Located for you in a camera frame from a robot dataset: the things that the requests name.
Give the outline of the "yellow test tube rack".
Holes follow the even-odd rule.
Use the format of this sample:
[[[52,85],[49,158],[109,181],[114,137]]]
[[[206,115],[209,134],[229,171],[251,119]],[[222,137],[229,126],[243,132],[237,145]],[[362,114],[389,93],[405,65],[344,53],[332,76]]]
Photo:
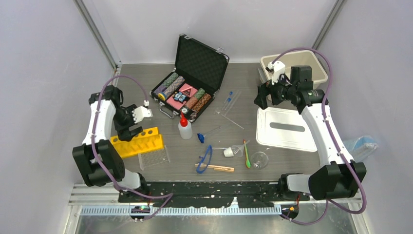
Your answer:
[[[131,141],[121,141],[118,136],[111,137],[111,143],[121,158],[146,154],[164,149],[164,141],[157,127],[144,129]]]

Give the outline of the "clear plastic well plate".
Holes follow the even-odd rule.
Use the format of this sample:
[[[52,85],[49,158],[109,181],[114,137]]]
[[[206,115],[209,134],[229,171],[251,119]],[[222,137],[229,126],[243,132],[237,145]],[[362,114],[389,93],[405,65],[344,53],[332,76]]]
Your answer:
[[[138,155],[139,167],[143,171],[148,167],[155,166],[161,163],[170,163],[170,157],[167,146],[163,149],[143,153]]]

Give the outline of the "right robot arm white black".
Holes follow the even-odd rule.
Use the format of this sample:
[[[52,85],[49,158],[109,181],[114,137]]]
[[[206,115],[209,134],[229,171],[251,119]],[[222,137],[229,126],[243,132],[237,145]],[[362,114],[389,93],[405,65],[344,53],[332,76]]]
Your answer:
[[[364,163],[354,161],[340,139],[324,91],[313,88],[311,67],[292,66],[290,76],[282,62],[270,64],[266,70],[272,78],[258,86],[254,104],[267,109],[267,96],[271,96],[272,105],[283,101],[293,104],[309,127],[320,160],[320,169],[311,175],[283,174],[279,196],[284,200],[291,200],[297,193],[310,194],[315,200],[354,197],[362,190],[367,169]]]

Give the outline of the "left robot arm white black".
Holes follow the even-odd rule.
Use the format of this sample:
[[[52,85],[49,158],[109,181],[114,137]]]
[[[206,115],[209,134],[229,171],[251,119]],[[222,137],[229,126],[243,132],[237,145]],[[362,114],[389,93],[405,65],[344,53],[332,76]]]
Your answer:
[[[101,92],[89,98],[91,118],[87,134],[80,146],[72,150],[72,156],[83,178],[89,186],[101,187],[112,182],[118,190],[131,189],[131,196],[138,202],[149,197],[149,188],[140,173],[125,168],[123,159],[111,142],[114,128],[118,140],[128,143],[138,136],[142,127],[137,125],[145,118],[153,116],[149,109],[149,101],[144,100],[142,106],[135,104],[123,106],[123,92],[108,85]]]

